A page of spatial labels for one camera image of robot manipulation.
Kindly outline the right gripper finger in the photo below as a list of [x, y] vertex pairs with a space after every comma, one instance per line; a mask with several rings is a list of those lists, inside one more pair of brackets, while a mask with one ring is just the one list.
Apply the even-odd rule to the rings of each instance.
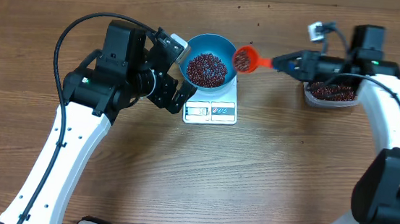
[[274, 57], [272, 59], [273, 66], [296, 68], [299, 66], [299, 62], [303, 59], [303, 51], [295, 51]]
[[290, 64], [290, 63], [282, 63], [279, 64], [276, 69], [279, 72], [283, 72], [288, 74], [290, 77], [296, 79], [297, 81], [302, 81], [302, 71], [298, 66], [295, 66], [295, 64]]

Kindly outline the red measuring scoop blue handle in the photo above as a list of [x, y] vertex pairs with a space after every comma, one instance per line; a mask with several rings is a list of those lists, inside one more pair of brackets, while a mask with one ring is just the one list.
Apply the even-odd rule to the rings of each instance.
[[272, 59], [261, 57], [258, 51], [253, 46], [242, 46], [237, 49], [232, 57], [233, 67], [239, 73], [252, 73], [259, 66], [273, 69]]

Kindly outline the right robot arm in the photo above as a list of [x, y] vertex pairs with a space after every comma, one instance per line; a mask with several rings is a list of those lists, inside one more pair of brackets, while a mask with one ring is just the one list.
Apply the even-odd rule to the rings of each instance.
[[354, 186], [350, 210], [331, 224], [400, 224], [400, 68], [383, 58], [385, 28], [358, 25], [343, 59], [317, 51], [275, 57], [271, 66], [308, 84], [352, 82], [377, 156]]

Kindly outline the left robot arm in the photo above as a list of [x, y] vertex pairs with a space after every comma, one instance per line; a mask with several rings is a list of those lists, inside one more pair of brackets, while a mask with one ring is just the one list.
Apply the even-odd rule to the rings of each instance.
[[69, 199], [94, 149], [119, 112], [146, 97], [172, 114], [195, 93], [168, 70], [190, 52], [187, 41], [133, 19], [111, 16], [101, 49], [64, 79], [56, 118], [23, 187], [0, 215], [0, 224], [62, 224]]

